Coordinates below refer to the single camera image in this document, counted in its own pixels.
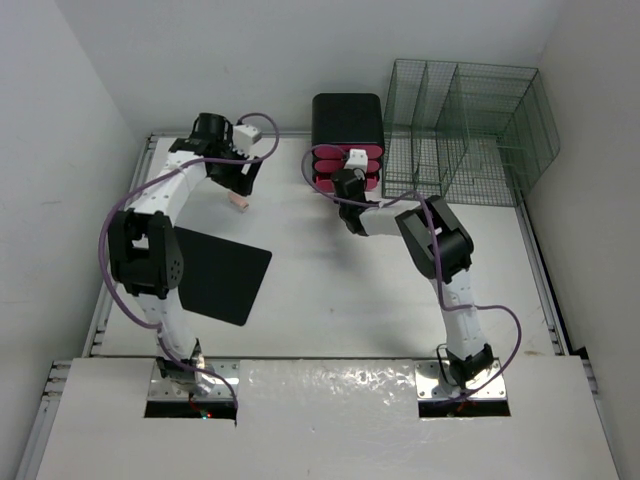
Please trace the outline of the pink bottom drawer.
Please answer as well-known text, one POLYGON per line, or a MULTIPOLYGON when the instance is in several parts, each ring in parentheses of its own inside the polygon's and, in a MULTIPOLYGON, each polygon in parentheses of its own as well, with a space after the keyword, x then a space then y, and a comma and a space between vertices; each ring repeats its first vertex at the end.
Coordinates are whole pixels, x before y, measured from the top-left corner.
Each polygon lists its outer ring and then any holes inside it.
MULTIPOLYGON (((333 193, 334 187, 331 181, 330 174, 320 174, 314 173, 312 175, 312 180, 314 184, 325 193, 333 193)), ((378 173, 367 173, 366 174, 366 191, 373 191, 379 184, 380 175, 378 173)))

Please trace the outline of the pink top drawer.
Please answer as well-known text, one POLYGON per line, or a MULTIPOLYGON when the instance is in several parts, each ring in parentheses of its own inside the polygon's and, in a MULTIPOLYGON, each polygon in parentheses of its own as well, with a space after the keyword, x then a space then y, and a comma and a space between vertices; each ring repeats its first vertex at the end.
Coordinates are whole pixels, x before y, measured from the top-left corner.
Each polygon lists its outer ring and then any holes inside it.
POLYGON ((364 150, 369 159, 379 159, 384 154, 384 148, 376 144, 364 145, 321 145, 314 148, 314 155, 319 159, 339 159, 346 152, 358 149, 364 150))

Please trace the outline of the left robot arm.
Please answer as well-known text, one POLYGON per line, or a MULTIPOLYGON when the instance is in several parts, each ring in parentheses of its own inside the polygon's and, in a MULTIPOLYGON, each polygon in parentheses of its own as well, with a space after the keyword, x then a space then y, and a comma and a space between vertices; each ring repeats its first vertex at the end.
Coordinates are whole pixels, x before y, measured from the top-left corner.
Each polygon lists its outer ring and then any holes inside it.
POLYGON ((175 222, 191 193, 209 179, 246 197, 262 160, 252 155, 261 131, 245 117, 201 113, 191 133, 169 147, 160 172, 109 213, 101 232, 101 267, 110 274, 108 287, 122 285, 141 309, 139 326, 154 332, 160 349, 157 365, 163 378, 190 393, 210 392, 217 375, 208 370, 195 334, 184 319, 179 285, 184 259, 175 222))

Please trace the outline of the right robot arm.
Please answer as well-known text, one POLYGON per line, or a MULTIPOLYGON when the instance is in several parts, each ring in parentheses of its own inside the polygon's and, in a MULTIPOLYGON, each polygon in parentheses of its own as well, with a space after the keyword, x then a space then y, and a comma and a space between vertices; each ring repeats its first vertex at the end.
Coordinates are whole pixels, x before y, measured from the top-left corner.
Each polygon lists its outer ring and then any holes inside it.
POLYGON ((493 351, 482 332, 471 289, 474 244, 446 201, 434 195, 405 209, 379 207, 366 199, 366 179, 359 170, 331 175, 339 216, 360 236, 400 237, 419 273, 435 293, 444 320, 448 366, 440 381, 454 394, 493 363, 493 351))

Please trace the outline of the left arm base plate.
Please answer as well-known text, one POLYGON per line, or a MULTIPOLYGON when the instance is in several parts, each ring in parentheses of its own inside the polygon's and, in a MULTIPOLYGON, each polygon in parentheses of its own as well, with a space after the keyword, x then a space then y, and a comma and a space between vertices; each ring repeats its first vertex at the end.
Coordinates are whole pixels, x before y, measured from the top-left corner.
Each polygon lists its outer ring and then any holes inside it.
MULTIPOLYGON (((230 359, 207 358, 205 368, 224 378, 237 391, 240 363, 230 359)), ((170 364, 163 373, 158 363, 153 365, 147 392, 149 401, 186 401, 193 396, 198 401, 231 401, 232 395, 224 382, 211 375, 196 380, 195 374, 170 364)))

